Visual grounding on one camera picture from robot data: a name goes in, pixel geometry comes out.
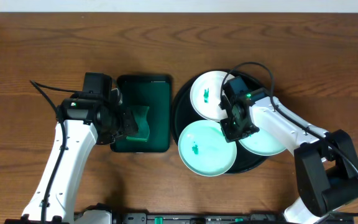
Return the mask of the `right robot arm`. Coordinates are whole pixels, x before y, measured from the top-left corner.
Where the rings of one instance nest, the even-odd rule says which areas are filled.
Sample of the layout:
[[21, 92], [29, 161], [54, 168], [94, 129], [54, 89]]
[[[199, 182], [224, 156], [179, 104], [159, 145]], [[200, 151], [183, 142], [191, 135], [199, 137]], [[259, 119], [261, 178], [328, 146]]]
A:
[[227, 141], [266, 131], [293, 154], [299, 198], [284, 211], [287, 222], [358, 217], [358, 156], [350, 135], [309, 124], [264, 88], [222, 92]]

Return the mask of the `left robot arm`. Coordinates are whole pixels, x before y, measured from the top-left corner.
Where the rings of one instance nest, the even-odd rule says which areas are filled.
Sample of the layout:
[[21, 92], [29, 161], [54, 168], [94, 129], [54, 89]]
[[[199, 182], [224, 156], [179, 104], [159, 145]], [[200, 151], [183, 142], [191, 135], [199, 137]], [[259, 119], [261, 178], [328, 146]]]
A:
[[57, 107], [55, 139], [38, 187], [18, 219], [6, 223], [113, 223], [114, 214], [103, 204], [75, 215], [78, 187], [95, 145], [114, 144], [135, 134], [131, 110], [121, 106], [121, 92], [75, 93]]

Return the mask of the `green wavy sponge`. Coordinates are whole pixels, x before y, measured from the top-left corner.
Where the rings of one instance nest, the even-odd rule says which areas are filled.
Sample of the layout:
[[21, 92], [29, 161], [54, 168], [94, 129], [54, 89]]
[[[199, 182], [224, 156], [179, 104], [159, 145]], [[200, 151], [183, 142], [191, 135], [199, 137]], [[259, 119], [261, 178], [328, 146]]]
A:
[[129, 107], [134, 116], [138, 127], [136, 134], [131, 134], [126, 137], [128, 141], [147, 142], [150, 136], [150, 126], [147, 121], [149, 112], [148, 106], [133, 105]]

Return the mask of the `white plate top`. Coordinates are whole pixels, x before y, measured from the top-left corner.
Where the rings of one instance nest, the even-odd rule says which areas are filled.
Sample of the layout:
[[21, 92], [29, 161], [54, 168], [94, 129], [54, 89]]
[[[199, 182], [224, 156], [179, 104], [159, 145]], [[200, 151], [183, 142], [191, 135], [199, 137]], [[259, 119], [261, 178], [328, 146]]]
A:
[[227, 72], [213, 70], [201, 74], [192, 84], [190, 101], [194, 110], [204, 119], [219, 122], [227, 118], [219, 106], [221, 85]]

